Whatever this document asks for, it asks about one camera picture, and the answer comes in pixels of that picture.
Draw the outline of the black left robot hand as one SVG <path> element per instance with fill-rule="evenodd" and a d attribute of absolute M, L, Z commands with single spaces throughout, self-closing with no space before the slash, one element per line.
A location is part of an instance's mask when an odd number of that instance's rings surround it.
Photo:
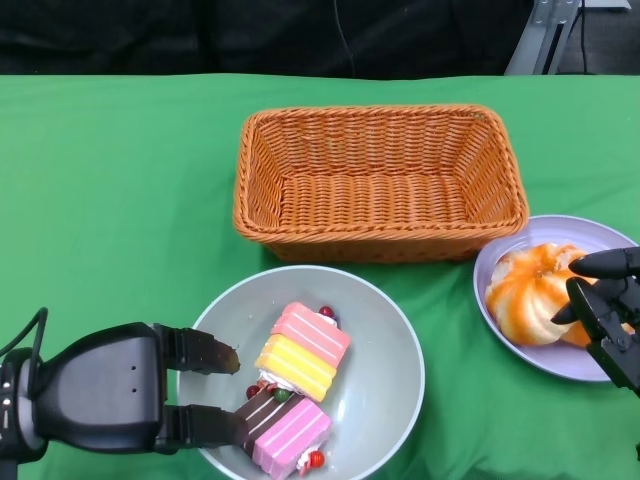
<path fill-rule="evenodd" d="M 141 322 L 101 330 L 39 366 L 34 432 L 100 453 L 241 446 L 249 428 L 239 414 L 167 402 L 170 370 L 233 375 L 239 369 L 236 351 L 202 331 Z"/>

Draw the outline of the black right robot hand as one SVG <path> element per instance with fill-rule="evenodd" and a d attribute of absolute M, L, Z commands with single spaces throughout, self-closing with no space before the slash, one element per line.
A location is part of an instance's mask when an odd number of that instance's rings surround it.
<path fill-rule="evenodd" d="M 568 303 L 551 319 L 580 323 L 587 352 L 618 388 L 639 392 L 639 249 L 604 250 L 569 264 Z"/>

